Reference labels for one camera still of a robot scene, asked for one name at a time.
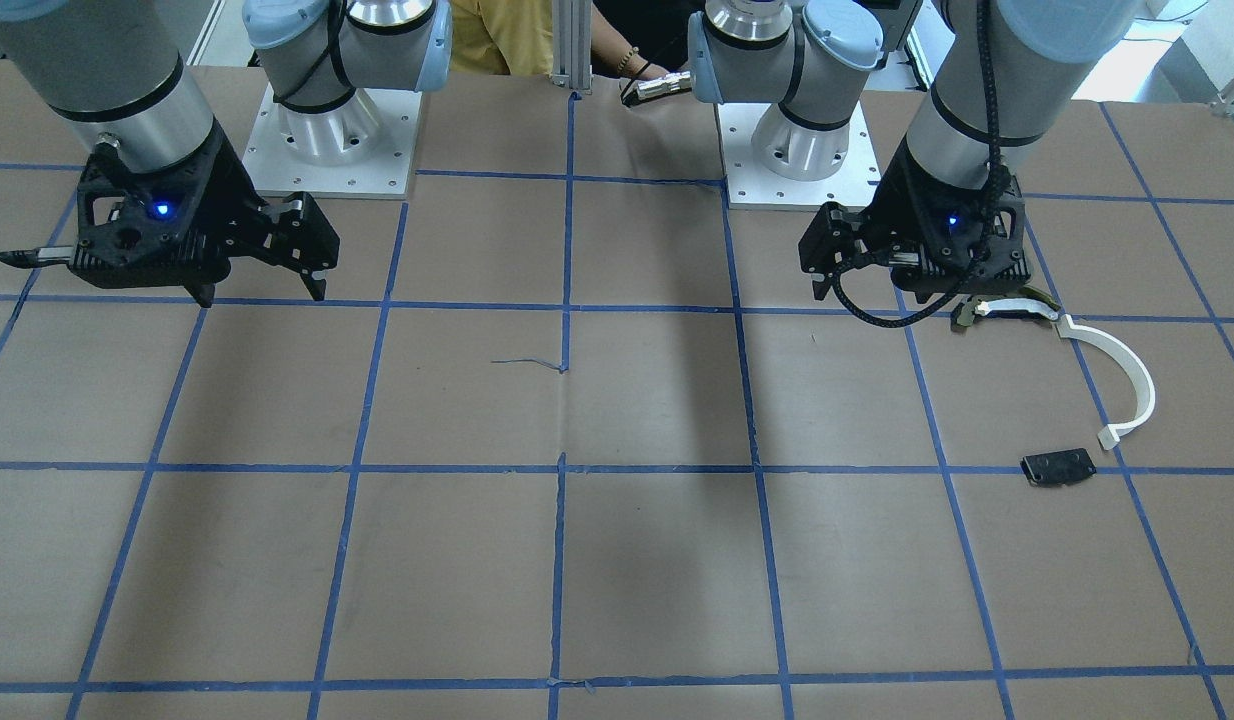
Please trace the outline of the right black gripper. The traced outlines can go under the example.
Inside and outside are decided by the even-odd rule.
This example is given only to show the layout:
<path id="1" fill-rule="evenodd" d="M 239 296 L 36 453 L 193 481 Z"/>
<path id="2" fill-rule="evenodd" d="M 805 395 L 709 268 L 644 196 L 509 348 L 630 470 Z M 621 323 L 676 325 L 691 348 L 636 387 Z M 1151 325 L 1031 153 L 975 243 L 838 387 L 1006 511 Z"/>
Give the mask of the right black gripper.
<path id="1" fill-rule="evenodd" d="M 102 290 L 181 287 L 207 308 L 230 261 L 247 256 L 292 272 L 312 300 L 325 300 L 341 238 L 311 193 L 262 199 L 220 126 L 188 158 L 151 173 L 125 164 L 120 147 L 102 133 L 88 156 L 73 245 L 1 251 L 0 263 L 67 266 Z"/>

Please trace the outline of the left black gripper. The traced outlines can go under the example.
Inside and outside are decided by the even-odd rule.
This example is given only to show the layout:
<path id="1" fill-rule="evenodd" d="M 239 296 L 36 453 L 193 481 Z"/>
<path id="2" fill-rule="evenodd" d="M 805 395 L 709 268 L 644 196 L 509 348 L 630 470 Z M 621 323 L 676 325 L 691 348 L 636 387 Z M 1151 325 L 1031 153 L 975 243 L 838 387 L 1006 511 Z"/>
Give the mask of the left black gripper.
<path id="1" fill-rule="evenodd" d="M 902 142 L 868 207 L 824 203 L 798 240 L 800 269 L 812 272 L 814 301 L 853 301 L 847 274 L 890 269 L 882 256 L 911 252 L 918 261 L 893 266 L 891 282 L 919 301 L 946 293 L 977 259 L 982 240 L 983 184 L 967 190 L 932 177 Z M 1023 249 L 1025 204 L 1016 177 L 1006 174 L 996 204 L 987 258 L 969 275 L 966 293 L 1009 293 L 1030 282 Z"/>

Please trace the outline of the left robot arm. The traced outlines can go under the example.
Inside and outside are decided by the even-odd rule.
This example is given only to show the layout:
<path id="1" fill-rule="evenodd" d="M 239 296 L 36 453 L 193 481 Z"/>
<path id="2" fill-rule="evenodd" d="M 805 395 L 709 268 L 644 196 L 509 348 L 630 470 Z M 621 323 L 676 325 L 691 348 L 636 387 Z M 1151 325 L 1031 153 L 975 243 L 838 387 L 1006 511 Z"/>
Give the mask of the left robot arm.
<path id="1" fill-rule="evenodd" d="M 959 293 L 1030 282 L 1016 172 L 1097 61 L 1129 31 L 1130 1 L 942 1 L 954 42 L 872 200 L 819 207 L 797 249 L 814 299 L 884 266 L 922 315 Z M 708 1 L 687 20 L 703 103 L 760 103 L 753 146 L 777 177 L 819 182 L 850 142 L 869 73 L 885 59 L 876 15 L 855 1 Z"/>

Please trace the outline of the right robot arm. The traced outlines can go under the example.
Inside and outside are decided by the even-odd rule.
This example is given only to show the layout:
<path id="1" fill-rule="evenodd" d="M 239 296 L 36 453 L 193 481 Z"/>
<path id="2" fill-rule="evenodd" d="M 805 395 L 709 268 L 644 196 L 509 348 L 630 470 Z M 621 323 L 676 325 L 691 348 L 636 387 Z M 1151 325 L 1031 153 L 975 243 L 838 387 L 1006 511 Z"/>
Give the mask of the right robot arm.
<path id="1" fill-rule="evenodd" d="M 285 156 L 365 161 L 387 141 L 371 91 L 438 91 L 447 1 L 247 1 Z M 307 190 L 270 203 L 149 1 L 0 1 L 0 49 L 88 149 L 77 241 L 0 252 L 100 290 L 181 287 L 202 308 L 234 258 L 292 272 L 315 301 L 341 240 Z"/>

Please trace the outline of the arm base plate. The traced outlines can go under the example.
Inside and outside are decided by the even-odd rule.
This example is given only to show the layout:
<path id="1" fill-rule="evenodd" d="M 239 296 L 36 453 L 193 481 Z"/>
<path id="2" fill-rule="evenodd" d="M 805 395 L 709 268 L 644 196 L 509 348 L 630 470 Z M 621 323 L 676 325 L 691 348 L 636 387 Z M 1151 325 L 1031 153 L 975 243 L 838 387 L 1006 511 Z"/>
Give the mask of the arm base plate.
<path id="1" fill-rule="evenodd" d="M 305 114 L 262 96 L 239 156 L 265 198 L 405 200 L 424 94 L 360 88 L 341 107 Z"/>
<path id="2" fill-rule="evenodd" d="M 747 210 L 814 210 L 837 203 L 861 210 L 881 170 L 861 105 L 847 126 L 812 131 L 774 104 L 716 107 L 731 205 Z"/>

